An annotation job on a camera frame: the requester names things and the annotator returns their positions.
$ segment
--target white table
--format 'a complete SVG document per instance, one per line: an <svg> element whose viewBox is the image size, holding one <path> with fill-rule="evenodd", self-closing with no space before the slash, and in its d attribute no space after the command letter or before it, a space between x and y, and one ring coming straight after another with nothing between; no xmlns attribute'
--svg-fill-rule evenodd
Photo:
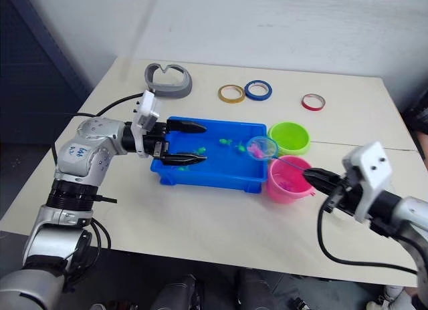
<svg viewBox="0 0 428 310"><path fill-rule="evenodd" d="M106 104L144 89L149 60L117 59L81 112L97 112ZM310 131L312 147L304 157L313 166L343 172L342 157L353 145L380 140L393 166L392 187L398 195L428 199L428 173L382 81L352 77L213 65L181 64L193 77L191 95L163 102L161 120L188 116L262 122L297 121ZM264 102L246 99L226 104L217 97L219 86L245 85L261 79L274 94ZM327 99L321 112L299 103L305 93ZM121 104L109 118L130 120L134 103ZM375 116L382 117L377 122ZM57 141L73 137L83 118L74 118ZM134 154L113 159L99 189L118 204L95 203L95 217L112 236L112 247L125 251L225 263L370 283L412 286L415 277L399 271L351 267L329 261L316 241L316 214L325 196L318 193L291 205L270 201L265 194L199 186L163 186L149 170L151 159ZM41 161L0 222L0 229L28 235L39 206L49 193L54 163L50 153ZM401 246L380 237L339 212L324 217L324 240L337 257L415 265Z"/></svg>

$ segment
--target pink bucket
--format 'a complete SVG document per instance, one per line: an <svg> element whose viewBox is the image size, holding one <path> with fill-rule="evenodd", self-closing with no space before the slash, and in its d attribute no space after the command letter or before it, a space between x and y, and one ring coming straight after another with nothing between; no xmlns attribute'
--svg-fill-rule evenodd
<svg viewBox="0 0 428 310"><path fill-rule="evenodd" d="M285 155L280 158L303 169L311 167L298 156ZM272 200L284 204L292 203L309 194L315 195L315 189L305 180L303 171L281 160L274 160L270 164L266 189Z"/></svg>

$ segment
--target black cable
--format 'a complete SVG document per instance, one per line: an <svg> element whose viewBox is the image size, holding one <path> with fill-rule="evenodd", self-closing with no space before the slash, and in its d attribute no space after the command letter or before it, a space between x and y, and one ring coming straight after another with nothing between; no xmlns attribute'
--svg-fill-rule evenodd
<svg viewBox="0 0 428 310"><path fill-rule="evenodd" d="M92 219L91 221L91 227L92 227L92 230L94 230L95 237L96 237L96 255L92 260L92 262L87 266L87 268L93 267L97 263L101 254L101 235L100 235L100 231L98 230L98 227L96 226L96 223L94 222L94 219Z"/></svg>
<svg viewBox="0 0 428 310"><path fill-rule="evenodd" d="M112 239L110 238L110 234L108 233L107 229L104 227L104 225L101 224L100 221L96 220L95 218L92 218L92 222L95 223L101 231L104 233L107 239L107 249L112 248Z"/></svg>
<svg viewBox="0 0 428 310"><path fill-rule="evenodd" d="M55 165L56 165L58 164L58 154L56 153L55 142L53 142L51 145L51 151L52 151L53 161L55 162Z"/></svg>
<svg viewBox="0 0 428 310"><path fill-rule="evenodd" d="M67 285L68 289L73 287L75 284L79 283L83 279L85 279L89 275L90 270L94 268L98 259L100 258L100 254L101 254L100 231L98 230L97 226L95 225L95 222L91 221L90 224L91 224L92 229L94 230L95 237L96 237L96 245L97 245L96 255L88 265L84 266L82 269L74 271L74 273L71 273L68 276L68 278L66 280L66 285Z"/></svg>
<svg viewBox="0 0 428 310"><path fill-rule="evenodd" d="M90 114L90 113L81 113L81 112L78 112L78 113L60 113L60 114L63 114L64 116L87 116L87 117L89 117L89 118L94 118L94 117L96 117L96 115L94 115L94 114Z"/></svg>
<svg viewBox="0 0 428 310"><path fill-rule="evenodd" d="M405 268L405 267L401 267L399 265L390 265L388 263L378 263L378 262L360 262L360 261L348 261L348 260L343 260L343 259L339 259L336 258L335 256L331 255L326 247L324 246L324 241L322 240L322 215L324 214L324 210L327 207L328 203L330 202L330 199L332 197L334 197L336 194L339 193L339 191L342 190L341 186L338 186L337 188L335 188L330 195L328 196L327 200L324 201L324 203L322 204L320 211L318 212L318 221L317 221L317 227L316 227L316 234L318 237L318 244L320 245L321 251L325 254L326 257L328 257L330 260L343 264L343 265L356 265L356 266L361 266L361 267L382 267L382 268L390 268L390 269L395 269L395 270L401 270L404 272L408 272L408 273L412 273L414 275L417 274L417 271L409 269L409 268Z"/></svg>
<svg viewBox="0 0 428 310"><path fill-rule="evenodd" d="M118 105L120 103L126 102L128 100L132 100L134 98L140 98L141 96L142 96L142 93L138 93L138 94L134 94L134 95L131 95L131 96L126 96L125 98L121 98L120 100L117 100L117 101L111 103L109 106L106 106L105 108L103 108L102 110L100 110L96 114L96 116L101 116L102 114L106 113L110 108L113 108L114 106L116 106L116 105Z"/></svg>
<svg viewBox="0 0 428 310"><path fill-rule="evenodd" d="M392 238L395 240L406 242L408 245L411 245L413 248L415 248L415 250L421 255L422 261L426 268L426 272L428 273L428 258L427 258L427 255L425 254L425 251L420 245L418 245L415 241L408 239L406 237L403 237L401 235L394 235L392 236Z"/></svg>

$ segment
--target yellow tape roll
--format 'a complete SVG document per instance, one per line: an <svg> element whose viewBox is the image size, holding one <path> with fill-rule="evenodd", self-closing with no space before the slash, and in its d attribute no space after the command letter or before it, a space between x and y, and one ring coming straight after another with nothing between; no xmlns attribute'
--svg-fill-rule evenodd
<svg viewBox="0 0 428 310"><path fill-rule="evenodd" d="M235 90L235 91L238 91L241 94L241 96L239 96L238 98L226 98L223 95L223 90ZM224 85L224 86L221 86L219 89L219 98L220 98L220 100L222 100L223 102L226 102L226 103L230 103L230 104L239 103L245 99L245 92L243 91L243 88L241 86Z"/></svg>

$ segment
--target tape roll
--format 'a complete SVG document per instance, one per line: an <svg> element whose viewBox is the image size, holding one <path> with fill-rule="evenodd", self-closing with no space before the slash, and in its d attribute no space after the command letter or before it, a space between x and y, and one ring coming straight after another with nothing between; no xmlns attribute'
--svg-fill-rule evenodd
<svg viewBox="0 0 428 310"><path fill-rule="evenodd" d="M238 91L241 94L241 96L239 96L238 98L226 98L223 95L223 90L235 90L235 91ZM242 89L241 86L238 86L238 85L224 85L224 86L221 86L219 88L219 98L223 102L234 104L234 103L242 102L245 99L245 93L244 93L244 91L243 91L243 89Z"/></svg>
<svg viewBox="0 0 428 310"><path fill-rule="evenodd" d="M253 86L260 86L260 87L264 88L266 90L266 94L264 94L264 95L252 94L249 90ZM245 90L246 96L248 98L251 98L252 100L255 100L255 101L267 100L272 95L272 87L267 82L261 81L261 80L255 80L255 81L249 82L247 85L245 85L244 90Z"/></svg>
<svg viewBox="0 0 428 310"><path fill-rule="evenodd" d="M310 106L308 103L306 103L306 100L308 98L316 98L317 100L319 100L321 102L321 106L318 107L313 107ZM319 96L318 94L306 94L303 98L302 98L302 105L304 108L307 108L310 111L320 111L324 108L324 106L326 105L326 100L322 97Z"/></svg>

